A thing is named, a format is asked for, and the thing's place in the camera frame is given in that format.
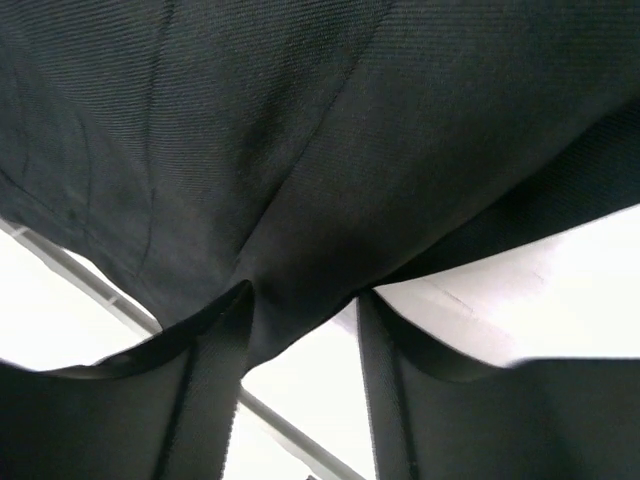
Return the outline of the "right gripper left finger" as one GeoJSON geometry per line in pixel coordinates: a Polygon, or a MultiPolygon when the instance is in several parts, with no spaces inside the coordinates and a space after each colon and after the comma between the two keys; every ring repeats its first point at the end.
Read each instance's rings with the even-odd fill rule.
{"type": "Polygon", "coordinates": [[[218,479],[246,371],[254,293],[93,366],[1,367],[5,479],[218,479]]]}

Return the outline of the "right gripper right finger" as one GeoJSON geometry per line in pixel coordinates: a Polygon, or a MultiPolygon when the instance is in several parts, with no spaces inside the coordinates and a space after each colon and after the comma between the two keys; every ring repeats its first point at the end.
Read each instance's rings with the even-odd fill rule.
{"type": "Polygon", "coordinates": [[[639,364],[499,368],[449,348],[379,295],[357,302],[381,479],[635,479],[639,364]]]}

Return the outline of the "black skirt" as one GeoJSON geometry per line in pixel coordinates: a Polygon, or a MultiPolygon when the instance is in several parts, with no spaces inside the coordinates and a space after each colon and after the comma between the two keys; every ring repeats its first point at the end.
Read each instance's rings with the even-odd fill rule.
{"type": "Polygon", "coordinates": [[[639,199],[635,1],[5,1],[1,214],[249,363],[639,199]]]}

